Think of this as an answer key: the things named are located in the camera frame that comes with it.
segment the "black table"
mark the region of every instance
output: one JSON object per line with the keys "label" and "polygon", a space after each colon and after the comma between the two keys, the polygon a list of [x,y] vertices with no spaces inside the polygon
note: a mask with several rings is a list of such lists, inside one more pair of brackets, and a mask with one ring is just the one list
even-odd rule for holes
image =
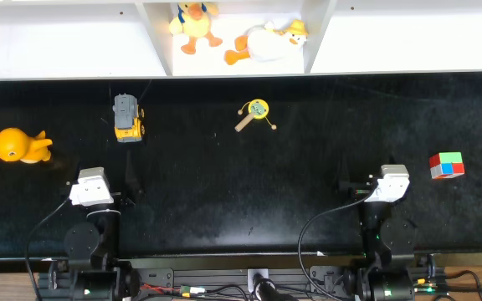
{"label": "black table", "polygon": [[[152,80],[140,100],[146,144],[119,144],[112,98],[139,97],[148,83],[0,83],[0,130],[46,130],[54,141],[52,163],[0,161],[0,258],[23,256],[28,231],[62,201],[70,162],[103,166],[116,191],[128,150],[146,200],[122,212],[123,258],[294,252],[311,216],[344,204],[332,189],[344,155],[357,179],[390,156],[406,165],[411,185],[395,214],[418,225],[419,252],[482,252],[482,73]],[[269,102],[277,131],[256,120],[235,132],[254,98]],[[462,152],[465,176],[431,180],[428,158],[442,151]],[[31,255],[64,255],[65,232],[84,219],[66,207]],[[318,221],[306,250],[360,253],[357,223],[355,210]]]}

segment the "green cube face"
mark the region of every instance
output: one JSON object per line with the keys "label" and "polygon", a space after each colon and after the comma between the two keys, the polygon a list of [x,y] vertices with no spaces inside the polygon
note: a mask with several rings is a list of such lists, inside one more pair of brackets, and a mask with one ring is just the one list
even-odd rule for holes
{"label": "green cube face", "polygon": [[462,163],[460,152],[440,153],[440,163]]}

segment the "yellow toy truck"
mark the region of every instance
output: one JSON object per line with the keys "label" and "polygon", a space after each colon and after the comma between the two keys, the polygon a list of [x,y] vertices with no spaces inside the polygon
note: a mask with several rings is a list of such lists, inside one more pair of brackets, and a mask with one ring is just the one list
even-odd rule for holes
{"label": "yellow toy truck", "polygon": [[144,137],[144,110],[139,108],[137,98],[128,94],[115,96],[115,135],[118,142],[137,142]]}

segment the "yellow plush duck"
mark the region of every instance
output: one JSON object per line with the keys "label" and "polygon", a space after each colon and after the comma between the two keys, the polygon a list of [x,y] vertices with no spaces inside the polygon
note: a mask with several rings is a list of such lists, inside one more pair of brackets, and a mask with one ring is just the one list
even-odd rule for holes
{"label": "yellow plush duck", "polygon": [[295,20],[285,31],[274,29],[272,22],[264,27],[249,30],[246,35],[235,39],[235,48],[224,55],[227,64],[233,65],[240,59],[251,58],[258,62],[283,59],[297,53],[305,44],[308,33],[305,24]]}
{"label": "yellow plush duck", "polygon": [[211,3],[179,3],[177,9],[178,15],[170,23],[169,30],[172,34],[185,33],[189,36],[189,43],[182,46],[184,53],[195,54],[199,38],[207,38],[211,47],[223,43],[211,33],[211,19],[207,14],[217,16],[217,6]]}
{"label": "yellow plush duck", "polygon": [[0,132],[0,159],[6,162],[20,160],[29,164],[48,161],[51,158],[48,145],[52,144],[53,141],[46,139],[45,131],[33,138],[20,129],[5,129]]}

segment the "rubik's cube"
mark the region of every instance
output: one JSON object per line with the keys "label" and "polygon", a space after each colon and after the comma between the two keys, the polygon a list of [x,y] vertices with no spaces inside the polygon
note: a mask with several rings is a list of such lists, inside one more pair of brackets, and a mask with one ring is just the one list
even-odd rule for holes
{"label": "rubik's cube", "polygon": [[428,160],[433,179],[453,178],[464,174],[464,163],[459,152],[439,153]]}

